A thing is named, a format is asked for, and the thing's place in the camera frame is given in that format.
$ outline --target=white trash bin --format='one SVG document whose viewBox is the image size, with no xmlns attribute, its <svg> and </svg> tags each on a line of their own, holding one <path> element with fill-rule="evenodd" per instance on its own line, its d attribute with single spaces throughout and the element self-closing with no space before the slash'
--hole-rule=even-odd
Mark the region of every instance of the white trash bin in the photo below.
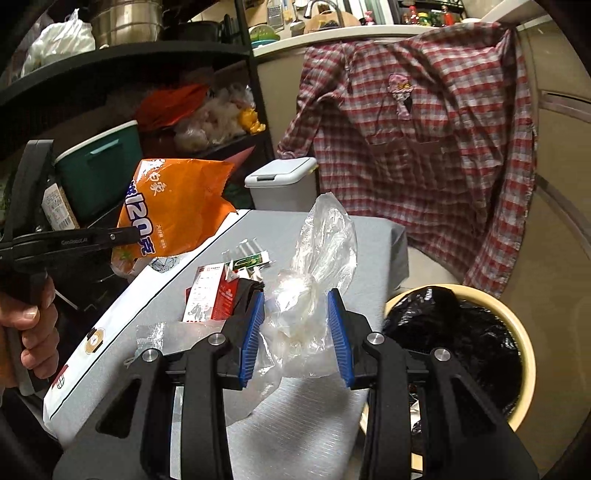
<svg viewBox="0 0 591 480">
<path fill-rule="evenodd" d="M 318 195 L 317 169 L 314 157 L 273 160 L 246 177 L 244 184 L 257 210 L 309 212 Z"/>
</svg>

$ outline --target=yellow bag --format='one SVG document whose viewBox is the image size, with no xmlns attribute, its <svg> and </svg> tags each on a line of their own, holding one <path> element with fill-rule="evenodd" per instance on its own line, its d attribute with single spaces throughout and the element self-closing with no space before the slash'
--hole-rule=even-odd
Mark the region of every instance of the yellow bag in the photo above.
<svg viewBox="0 0 591 480">
<path fill-rule="evenodd" d="M 136 259 L 194 250 L 236 210 L 222 198 L 234 165 L 194 158 L 142 160 L 125 196 L 119 227 L 134 226 L 137 244 L 113 249 L 111 265 L 129 275 Z"/>
</svg>

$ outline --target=table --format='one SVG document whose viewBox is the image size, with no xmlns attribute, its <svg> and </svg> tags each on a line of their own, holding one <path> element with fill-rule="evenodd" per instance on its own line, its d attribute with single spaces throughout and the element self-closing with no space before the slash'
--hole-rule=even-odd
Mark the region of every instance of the table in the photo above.
<svg viewBox="0 0 591 480">
<path fill-rule="evenodd" d="M 240 211 L 226 219 L 216 236 L 175 260 L 168 271 L 146 268 L 97 323 L 104 327 L 96 354 L 75 352 L 72 363 L 46 396 L 44 421 L 67 446 L 133 355 L 138 325 L 182 318 L 185 290 L 198 266 L 217 263 L 221 253 L 256 237 L 272 265 L 264 277 L 289 266 L 305 213 Z M 358 238 L 358 267 L 343 301 L 365 315 L 374 330 L 383 322 L 384 304 L 408 277 L 404 228 L 390 220 L 352 217 Z M 82 351 L 83 342 L 77 349 Z M 74 357 L 90 362 L 85 372 Z M 284 378 L 275 393 L 245 420 L 228 427 L 234 477 L 340 479 L 358 431 L 366 391 L 348 390 L 335 374 L 313 380 Z M 171 472 L 180 477 L 178 435 L 171 442 Z"/>
</svg>

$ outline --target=grater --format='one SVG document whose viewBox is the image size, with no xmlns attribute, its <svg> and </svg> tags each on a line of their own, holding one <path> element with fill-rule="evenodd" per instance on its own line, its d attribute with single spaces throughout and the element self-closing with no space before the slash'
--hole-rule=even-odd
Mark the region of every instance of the grater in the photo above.
<svg viewBox="0 0 591 480">
<path fill-rule="evenodd" d="M 283 30 L 283 9 L 281 5 L 271 5 L 271 1 L 267 2 L 267 24 L 275 31 Z"/>
</svg>

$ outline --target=yellow trash can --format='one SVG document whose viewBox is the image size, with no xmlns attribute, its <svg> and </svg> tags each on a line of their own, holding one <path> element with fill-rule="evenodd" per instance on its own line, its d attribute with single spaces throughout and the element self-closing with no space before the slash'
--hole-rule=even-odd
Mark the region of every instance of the yellow trash can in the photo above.
<svg viewBox="0 0 591 480">
<path fill-rule="evenodd" d="M 504 305 L 502 302 L 492 297 L 488 293 L 477 290 L 475 288 L 466 287 L 464 285 L 441 284 L 436 286 L 449 288 L 449 290 L 454 292 L 458 299 L 470 301 L 475 305 L 480 305 L 490 310 L 499 318 L 499 320 L 501 320 L 505 324 L 505 326 L 515 339 L 515 342 L 517 343 L 517 347 L 519 348 L 519 352 L 521 354 L 521 366 L 523 368 L 523 371 L 521 380 L 521 390 L 519 391 L 519 398 L 517 399 L 517 404 L 515 405 L 513 412 L 509 416 L 508 422 L 514 431 L 517 430 L 517 428 L 519 428 L 519 425 L 525 418 L 525 415 L 527 414 L 527 410 L 530 407 L 531 399 L 534 396 L 535 389 L 534 348 L 531 346 L 530 337 L 527 335 L 525 328 L 519 321 L 519 318 L 517 318 L 516 315 L 512 311 L 510 311 L 510 309 L 506 305 Z M 424 287 L 414 288 L 394 297 L 386 304 L 384 315 L 387 315 L 388 312 L 392 309 L 392 307 L 394 307 L 406 295 L 408 295 L 414 290 L 419 290 L 420 288 L 425 287 L 427 287 L 427 285 L 425 285 Z M 367 404 L 365 404 L 365 408 L 363 409 L 363 413 L 361 415 L 361 421 L 359 422 L 361 429 L 364 433 L 367 430 L 368 415 L 369 407 Z M 411 461 L 412 468 L 414 471 L 423 471 L 422 456 L 413 453 Z"/>
</svg>

